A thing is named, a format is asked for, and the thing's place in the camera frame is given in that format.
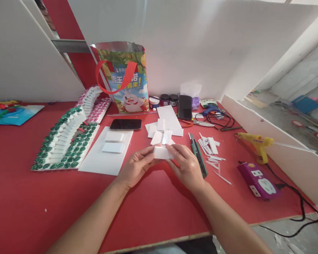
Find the yellow glue gun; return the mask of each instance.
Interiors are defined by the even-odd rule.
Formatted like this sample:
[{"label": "yellow glue gun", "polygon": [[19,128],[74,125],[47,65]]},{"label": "yellow glue gun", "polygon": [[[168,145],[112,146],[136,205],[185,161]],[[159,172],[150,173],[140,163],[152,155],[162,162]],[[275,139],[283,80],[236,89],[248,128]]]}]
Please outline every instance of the yellow glue gun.
[{"label": "yellow glue gun", "polygon": [[237,135],[239,138],[248,140],[254,145],[258,153],[257,162],[259,164],[266,164],[269,162],[265,147],[273,145],[273,138],[268,138],[268,137],[262,138],[259,135],[252,135],[252,134],[243,133],[243,132],[239,132],[237,133]]}]

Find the black cable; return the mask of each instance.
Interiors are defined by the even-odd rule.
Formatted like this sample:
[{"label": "black cable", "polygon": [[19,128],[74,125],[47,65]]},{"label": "black cable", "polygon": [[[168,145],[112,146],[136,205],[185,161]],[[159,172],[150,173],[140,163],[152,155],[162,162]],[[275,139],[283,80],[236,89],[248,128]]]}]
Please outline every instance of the black cable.
[{"label": "black cable", "polygon": [[[301,195],[301,193],[299,192],[299,190],[297,190],[295,187],[289,185],[287,182],[285,182],[285,181],[282,180],[280,177],[278,177],[278,176],[275,174],[275,172],[272,170],[272,168],[270,167],[269,164],[266,163],[265,165],[266,165],[266,167],[271,171],[271,173],[272,173],[276,178],[278,178],[280,181],[282,181],[282,182],[284,183],[284,184],[278,184],[278,186],[289,187],[291,190],[293,190],[295,193],[297,193],[298,196],[299,196],[299,198],[300,198],[300,207],[301,207],[302,218],[301,218],[301,219],[291,219],[292,221],[297,221],[297,222],[299,222],[299,221],[303,221],[303,220],[306,219],[306,217],[305,217],[305,209],[304,209],[304,201],[305,201],[305,203],[307,203],[307,204],[318,214],[317,209],[314,208],[314,207]],[[316,220],[314,220],[314,221],[311,221],[311,222],[308,222],[308,223],[305,223],[304,225],[302,225],[302,226],[297,230],[296,233],[294,233],[293,235],[289,235],[289,236],[287,236],[287,235],[282,235],[282,234],[280,234],[280,233],[278,233],[278,232],[276,232],[276,231],[274,231],[274,230],[272,230],[272,229],[269,229],[269,228],[267,228],[267,227],[265,227],[265,226],[261,226],[261,225],[260,225],[260,226],[261,226],[262,228],[268,229],[268,230],[270,230],[270,231],[276,233],[277,235],[280,235],[280,236],[283,236],[283,237],[287,237],[287,238],[291,238],[291,237],[294,237],[294,236],[298,235],[299,232],[300,232],[304,227],[306,227],[306,226],[308,226],[308,225],[310,225],[310,224],[317,223],[317,222],[318,222],[318,219],[316,219]]]},{"label": "black cable", "polygon": [[[220,124],[220,123],[213,122],[213,121],[211,120],[211,119],[219,120],[218,118],[219,118],[219,117],[222,117],[222,116],[224,117],[224,119],[222,119],[222,120],[224,120],[224,121],[225,121],[225,118],[228,118],[228,119],[229,119],[228,122],[227,122],[225,125],[222,125],[222,124]],[[207,116],[206,116],[206,120],[208,120],[211,124],[213,124],[214,127],[215,127],[217,130],[221,130],[221,129],[225,129],[225,128],[226,128],[226,129],[227,129],[227,128],[232,128],[233,125],[234,125],[234,123],[235,123],[234,118],[230,117],[230,116],[227,115],[227,114],[222,114],[222,113],[221,113],[221,115],[213,115],[213,114],[208,113]]]}]

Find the cartoon character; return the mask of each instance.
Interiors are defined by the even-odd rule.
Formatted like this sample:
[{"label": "cartoon character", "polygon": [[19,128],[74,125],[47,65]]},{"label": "cartoon character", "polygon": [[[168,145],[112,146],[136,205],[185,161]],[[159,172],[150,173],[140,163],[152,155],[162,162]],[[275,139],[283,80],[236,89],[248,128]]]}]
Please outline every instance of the cartoon character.
[{"label": "cartoon character", "polygon": [[127,112],[140,112],[147,109],[147,107],[144,106],[144,99],[131,94],[131,91],[129,90],[124,93],[124,101],[122,102],[122,105],[125,107]]}]

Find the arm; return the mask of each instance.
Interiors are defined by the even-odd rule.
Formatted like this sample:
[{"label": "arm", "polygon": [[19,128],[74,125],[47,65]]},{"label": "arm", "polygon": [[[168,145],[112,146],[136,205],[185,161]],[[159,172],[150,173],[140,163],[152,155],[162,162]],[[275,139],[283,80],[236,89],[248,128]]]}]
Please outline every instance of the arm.
[{"label": "arm", "polygon": [[150,146],[132,154],[117,178],[47,253],[98,253],[128,190],[139,182],[151,166],[161,161],[154,159],[153,150],[154,146]]},{"label": "arm", "polygon": [[273,254],[253,229],[203,179],[198,160],[190,149],[178,144],[166,144],[166,148],[180,166],[171,160],[167,160],[168,165],[199,202],[226,253]]}]

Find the smartphone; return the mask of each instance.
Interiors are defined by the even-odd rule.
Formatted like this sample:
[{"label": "smartphone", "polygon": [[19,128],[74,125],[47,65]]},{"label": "smartphone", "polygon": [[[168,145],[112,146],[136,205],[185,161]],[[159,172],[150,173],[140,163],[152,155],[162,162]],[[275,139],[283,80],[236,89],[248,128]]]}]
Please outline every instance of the smartphone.
[{"label": "smartphone", "polygon": [[137,130],[141,129],[140,119],[114,119],[110,129],[114,130]]}]

